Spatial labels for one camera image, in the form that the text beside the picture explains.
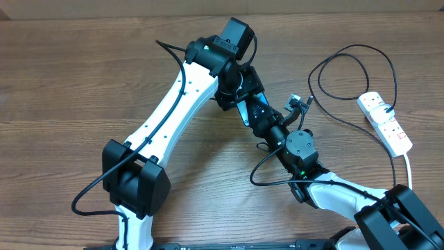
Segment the blue Samsung Galaxy smartphone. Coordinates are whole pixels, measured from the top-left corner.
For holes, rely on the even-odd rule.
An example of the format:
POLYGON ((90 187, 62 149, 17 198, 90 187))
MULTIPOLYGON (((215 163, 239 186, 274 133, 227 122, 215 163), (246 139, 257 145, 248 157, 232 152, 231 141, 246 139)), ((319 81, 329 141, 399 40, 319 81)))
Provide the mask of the blue Samsung Galaxy smartphone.
MULTIPOLYGON (((266 99, 263 92, 260 92, 259 94, 256 94, 255 97, 257 97, 262 103, 268 104, 268 100, 266 99)), ((242 122, 246 127, 250 126, 250 118, 249 118, 249 111, 248 111, 248 104, 247 101, 241 101, 237 104, 237 110, 239 111, 239 114, 241 116, 242 122)))

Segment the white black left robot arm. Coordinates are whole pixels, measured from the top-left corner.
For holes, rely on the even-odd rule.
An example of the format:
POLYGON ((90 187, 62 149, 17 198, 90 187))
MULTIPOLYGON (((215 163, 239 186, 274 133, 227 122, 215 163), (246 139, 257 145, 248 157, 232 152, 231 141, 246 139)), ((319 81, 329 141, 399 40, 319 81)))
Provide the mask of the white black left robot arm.
POLYGON ((222 34, 189 43, 177 79, 151 116, 125 142, 110 140, 102 153, 103 189, 120 216, 114 249, 151 249, 154 214, 171 189, 164 170, 195 114, 214 98, 223 110, 237 108, 254 127, 265 113, 264 88, 251 62, 240 63, 256 42, 246 23, 231 18, 222 34))

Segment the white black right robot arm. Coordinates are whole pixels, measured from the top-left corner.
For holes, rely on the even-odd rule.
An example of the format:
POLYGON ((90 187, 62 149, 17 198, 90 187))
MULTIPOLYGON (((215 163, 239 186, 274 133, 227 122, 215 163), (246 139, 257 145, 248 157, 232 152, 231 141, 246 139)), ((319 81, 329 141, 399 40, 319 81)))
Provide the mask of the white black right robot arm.
POLYGON ((271 156, 277 156, 291 178, 289 185, 300 203, 331 210, 357 226, 328 240, 332 249, 442 249, 443 227, 412 189, 396 185, 390 190, 364 187, 339 178, 324 168, 314 147, 312 132, 287 126, 303 119, 310 102, 291 95, 283 117, 263 94, 238 105, 244 124, 262 136, 271 156))

